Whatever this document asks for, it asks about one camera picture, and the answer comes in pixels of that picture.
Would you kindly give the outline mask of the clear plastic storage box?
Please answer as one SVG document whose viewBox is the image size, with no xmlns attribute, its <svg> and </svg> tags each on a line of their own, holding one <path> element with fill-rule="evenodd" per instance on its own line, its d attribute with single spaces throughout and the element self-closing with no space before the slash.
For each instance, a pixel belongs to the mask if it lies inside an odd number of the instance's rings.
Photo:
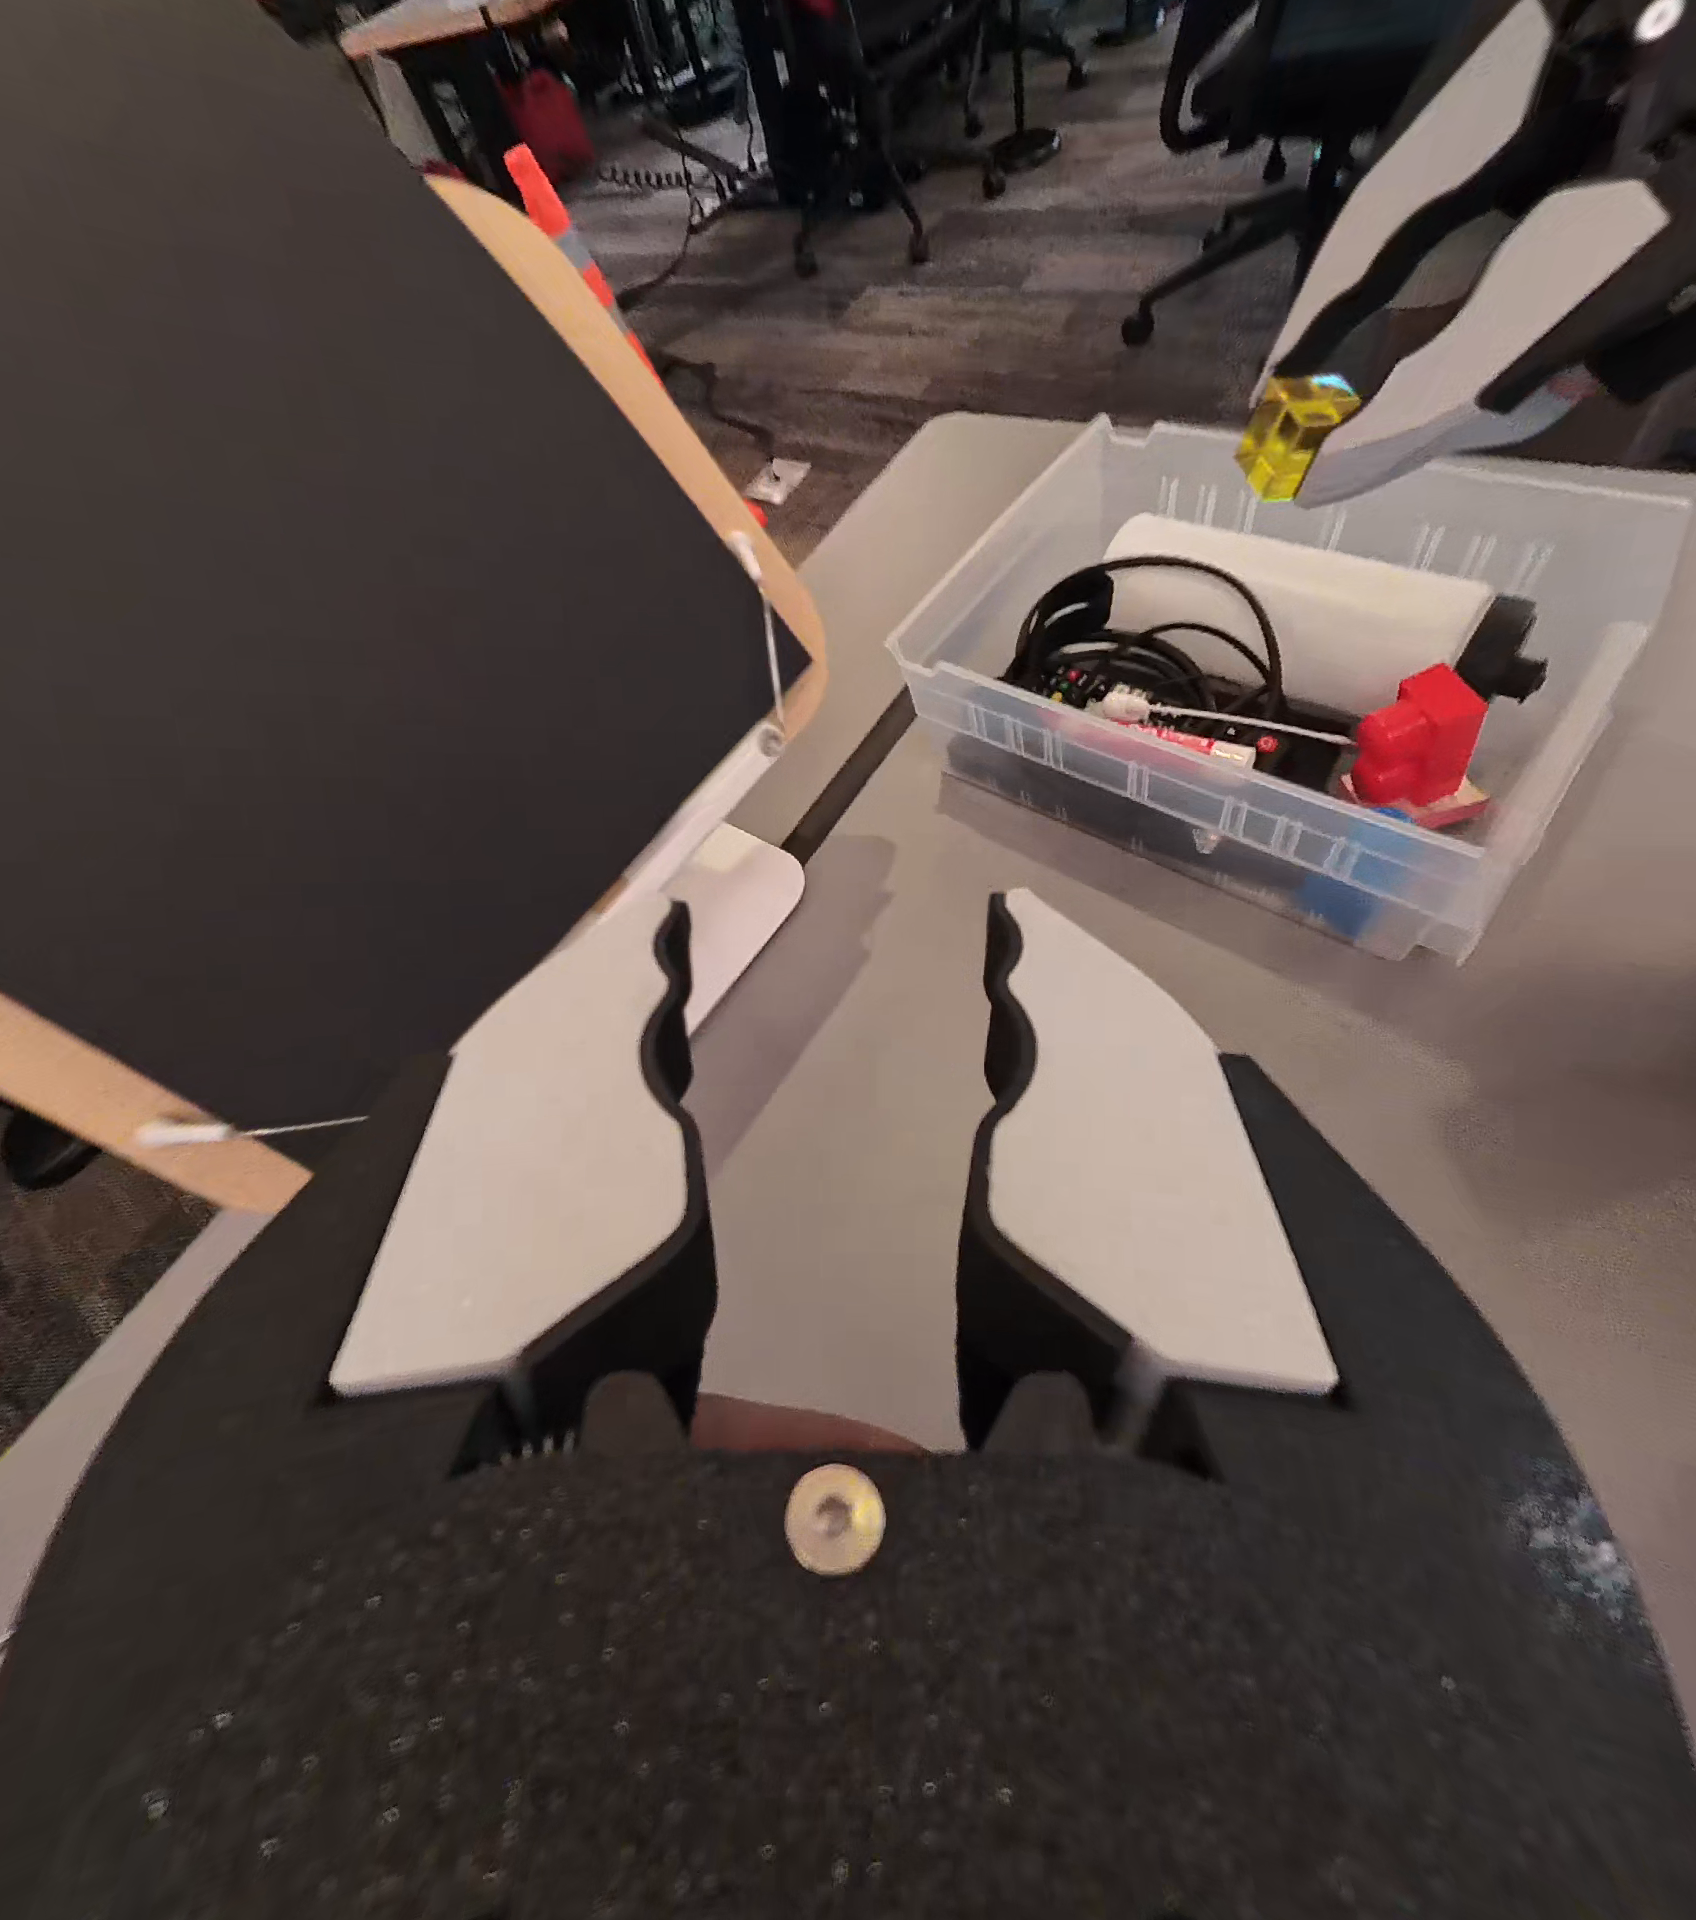
<svg viewBox="0 0 1696 1920">
<path fill-rule="evenodd" d="M 1346 875 L 1358 849 L 1415 872 L 1399 897 L 1426 915 L 1415 949 L 1459 962 L 1542 843 L 1665 605 L 1691 503 L 1559 465 L 1441 462 L 1340 506 L 1263 502 L 1220 430 L 1107 419 L 1074 439 L 907 611 L 887 647 L 950 772 L 1223 891 L 1301 920 L 1310 874 Z M 1263 533 L 1482 581 L 1533 607 L 1528 660 L 1545 675 L 1498 698 L 1470 763 L 1483 819 L 1426 830 L 1342 793 L 1225 768 L 1070 713 L 1002 682 L 1038 597 L 1100 564 L 1129 516 Z"/>
</svg>

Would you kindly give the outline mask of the white packet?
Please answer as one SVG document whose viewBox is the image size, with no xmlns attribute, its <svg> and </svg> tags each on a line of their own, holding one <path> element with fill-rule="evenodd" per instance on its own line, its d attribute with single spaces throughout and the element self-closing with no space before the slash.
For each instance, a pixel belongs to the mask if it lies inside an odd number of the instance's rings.
<svg viewBox="0 0 1696 1920">
<path fill-rule="evenodd" d="M 1186 620 L 1233 634 L 1268 660 L 1268 628 L 1284 698 L 1296 707 L 1353 715 L 1386 707 L 1401 679 L 1434 663 L 1459 665 L 1467 649 L 1507 643 L 1524 658 L 1536 623 L 1529 600 L 1482 581 L 1161 513 L 1129 516 L 1102 560 L 1114 567 L 1115 629 Z"/>
</svg>

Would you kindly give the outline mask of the yellow transparent cube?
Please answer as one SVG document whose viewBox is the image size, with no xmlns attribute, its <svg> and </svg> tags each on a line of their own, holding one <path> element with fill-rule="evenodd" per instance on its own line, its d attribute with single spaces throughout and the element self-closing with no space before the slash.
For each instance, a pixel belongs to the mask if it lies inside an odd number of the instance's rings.
<svg viewBox="0 0 1696 1920">
<path fill-rule="evenodd" d="M 1235 445 L 1245 487 L 1262 502 L 1290 503 L 1324 442 L 1364 399 L 1338 373 L 1272 375 L 1254 398 Z"/>
</svg>

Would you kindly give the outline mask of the orange traffic cone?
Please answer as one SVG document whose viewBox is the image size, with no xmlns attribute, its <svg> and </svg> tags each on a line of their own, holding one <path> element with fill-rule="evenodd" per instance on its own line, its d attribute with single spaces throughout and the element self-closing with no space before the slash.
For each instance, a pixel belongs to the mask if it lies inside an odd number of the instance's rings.
<svg viewBox="0 0 1696 1920">
<path fill-rule="evenodd" d="M 640 363 L 653 384 L 664 387 L 660 370 L 635 336 L 531 146 L 525 141 L 510 146 L 503 152 L 503 170 L 522 204 L 513 224 L 485 243 L 503 275 L 515 284 L 540 318 L 554 326 L 580 362 L 616 393 L 618 404 L 634 389 L 631 373 L 605 370 L 616 357 Z"/>
</svg>

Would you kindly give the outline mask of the grey desk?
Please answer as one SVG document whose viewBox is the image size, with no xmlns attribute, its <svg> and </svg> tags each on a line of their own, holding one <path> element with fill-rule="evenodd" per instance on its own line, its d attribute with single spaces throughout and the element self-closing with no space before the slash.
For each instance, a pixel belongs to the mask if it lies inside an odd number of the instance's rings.
<svg viewBox="0 0 1696 1920">
<path fill-rule="evenodd" d="M 1473 954 L 1373 957 L 946 779 L 901 732 L 715 1010 L 708 1380 L 955 1436 L 980 913 L 1028 886 L 1252 1056 L 1470 1292 L 1579 1456 L 1696 1744 L 1696 476 L 1614 718 Z"/>
</svg>

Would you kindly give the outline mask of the black office chair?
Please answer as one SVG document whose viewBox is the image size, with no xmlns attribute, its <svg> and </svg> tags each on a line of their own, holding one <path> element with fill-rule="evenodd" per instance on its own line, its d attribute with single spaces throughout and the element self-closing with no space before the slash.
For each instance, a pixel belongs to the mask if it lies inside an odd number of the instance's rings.
<svg viewBox="0 0 1696 1920">
<path fill-rule="evenodd" d="M 1262 187 L 1223 204 L 1195 258 L 1148 285 L 1119 337 L 1144 348 L 1173 293 L 1291 240 L 1291 285 L 1364 170 L 1364 152 L 1407 101 L 1459 2 L 1201 2 L 1182 8 L 1159 100 L 1167 152 L 1266 149 Z"/>
</svg>

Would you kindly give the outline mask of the red bin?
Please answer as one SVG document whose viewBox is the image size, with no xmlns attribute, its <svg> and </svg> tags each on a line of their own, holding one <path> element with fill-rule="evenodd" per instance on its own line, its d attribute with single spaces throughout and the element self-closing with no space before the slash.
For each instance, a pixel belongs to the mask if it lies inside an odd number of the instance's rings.
<svg viewBox="0 0 1696 1920">
<path fill-rule="evenodd" d="M 593 174 L 596 144 L 563 73 L 530 65 L 499 80 L 499 96 L 510 131 L 530 149 L 551 185 Z"/>
</svg>

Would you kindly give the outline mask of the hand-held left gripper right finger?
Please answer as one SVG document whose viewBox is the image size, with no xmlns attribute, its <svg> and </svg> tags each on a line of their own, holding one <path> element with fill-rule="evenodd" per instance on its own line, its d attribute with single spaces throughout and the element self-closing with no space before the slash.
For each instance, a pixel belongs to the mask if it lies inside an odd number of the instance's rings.
<svg viewBox="0 0 1696 1920">
<path fill-rule="evenodd" d="M 1102 1447 L 1204 1447 L 1201 1387 L 1342 1376 L 1220 1046 L 1030 888 L 985 904 L 987 1105 L 955 1238 L 955 1416 L 984 1447 L 1053 1377 Z"/>
</svg>

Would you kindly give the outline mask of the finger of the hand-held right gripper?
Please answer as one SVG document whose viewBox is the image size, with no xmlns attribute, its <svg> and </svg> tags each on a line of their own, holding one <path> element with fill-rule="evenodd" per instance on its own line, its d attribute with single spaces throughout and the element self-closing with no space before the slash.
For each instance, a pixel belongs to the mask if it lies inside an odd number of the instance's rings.
<svg viewBox="0 0 1696 1920">
<path fill-rule="evenodd" d="M 1258 391 L 1272 375 L 1338 373 L 1375 398 L 1554 192 L 1555 3 L 1470 3 L 1340 204 Z M 1555 396 L 1545 339 L 1483 396 Z"/>
<path fill-rule="evenodd" d="M 1582 181 L 1542 197 L 1486 260 L 1456 314 L 1388 370 L 1378 396 L 1326 434 L 1296 486 L 1297 506 L 1338 506 L 1436 460 L 1506 448 L 1559 419 L 1566 399 L 1528 396 L 1493 411 L 1486 393 L 1668 221 L 1641 179 Z"/>
</svg>

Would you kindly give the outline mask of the blue single-stud block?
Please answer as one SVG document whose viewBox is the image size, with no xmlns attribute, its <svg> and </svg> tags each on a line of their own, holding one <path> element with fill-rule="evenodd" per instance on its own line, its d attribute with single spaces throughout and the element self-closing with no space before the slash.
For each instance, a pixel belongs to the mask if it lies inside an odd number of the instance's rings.
<svg viewBox="0 0 1696 1920">
<path fill-rule="evenodd" d="M 1415 880 L 1395 858 L 1359 848 L 1343 875 L 1308 874 L 1291 891 L 1291 909 L 1343 943 L 1399 956 L 1413 948 L 1426 920 L 1399 897 Z"/>
</svg>

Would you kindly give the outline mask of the black panel with wooden edge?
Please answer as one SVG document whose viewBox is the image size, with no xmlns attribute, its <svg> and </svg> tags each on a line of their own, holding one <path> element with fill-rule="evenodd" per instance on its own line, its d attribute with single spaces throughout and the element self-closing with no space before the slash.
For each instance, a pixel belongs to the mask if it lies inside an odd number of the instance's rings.
<svg viewBox="0 0 1696 1920">
<path fill-rule="evenodd" d="M 770 715 L 753 518 L 257 3 L 0 3 L 0 1100 L 277 1211 Z"/>
</svg>

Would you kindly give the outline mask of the black remote control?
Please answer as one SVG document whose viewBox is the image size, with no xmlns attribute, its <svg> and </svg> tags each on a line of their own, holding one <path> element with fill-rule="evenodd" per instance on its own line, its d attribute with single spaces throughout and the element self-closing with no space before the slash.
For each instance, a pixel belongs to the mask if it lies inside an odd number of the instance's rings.
<svg viewBox="0 0 1696 1920">
<path fill-rule="evenodd" d="M 1151 693 L 1173 706 L 1255 711 L 1276 718 L 1266 683 L 1245 685 L 1195 668 L 1194 660 L 1178 649 L 1165 654 L 1124 652 L 1111 656 L 1075 654 L 1026 675 L 1024 687 L 1035 698 L 1084 711 L 1115 685 Z M 1306 787 L 1326 787 L 1340 770 L 1343 747 L 1306 737 L 1262 734 L 1233 726 L 1201 726 L 1195 722 L 1165 722 L 1195 734 L 1254 744 L 1260 753 L 1258 774 L 1288 779 Z"/>
</svg>

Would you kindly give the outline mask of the white clamp plate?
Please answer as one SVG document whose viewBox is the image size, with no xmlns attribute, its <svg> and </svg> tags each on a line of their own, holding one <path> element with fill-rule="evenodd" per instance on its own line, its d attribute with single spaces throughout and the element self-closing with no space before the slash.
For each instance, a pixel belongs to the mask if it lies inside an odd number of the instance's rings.
<svg viewBox="0 0 1696 1920">
<path fill-rule="evenodd" d="M 801 861 L 761 836 L 721 821 L 669 875 L 665 894 L 689 918 L 689 993 L 684 1027 L 694 1037 L 806 891 Z"/>
</svg>

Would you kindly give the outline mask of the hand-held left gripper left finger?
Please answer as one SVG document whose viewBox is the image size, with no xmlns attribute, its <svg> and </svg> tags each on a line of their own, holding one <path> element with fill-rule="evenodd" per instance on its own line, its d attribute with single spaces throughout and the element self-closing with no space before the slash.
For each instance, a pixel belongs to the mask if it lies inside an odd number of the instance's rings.
<svg viewBox="0 0 1696 1920">
<path fill-rule="evenodd" d="M 331 1357 L 342 1400 L 475 1386 L 519 1436 L 656 1380 L 688 1424 L 718 1305 L 691 1086 L 691 909 L 578 931 L 456 1042 Z"/>
</svg>

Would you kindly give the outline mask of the red two-stud block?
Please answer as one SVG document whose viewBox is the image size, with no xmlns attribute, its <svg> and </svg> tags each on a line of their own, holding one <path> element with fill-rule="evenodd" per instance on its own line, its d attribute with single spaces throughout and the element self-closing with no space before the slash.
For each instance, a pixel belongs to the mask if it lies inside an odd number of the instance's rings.
<svg viewBox="0 0 1696 1920">
<path fill-rule="evenodd" d="M 1445 803 L 1463 783 L 1487 702 L 1450 663 L 1399 679 L 1393 700 L 1359 719 L 1346 783 L 1370 808 Z"/>
</svg>

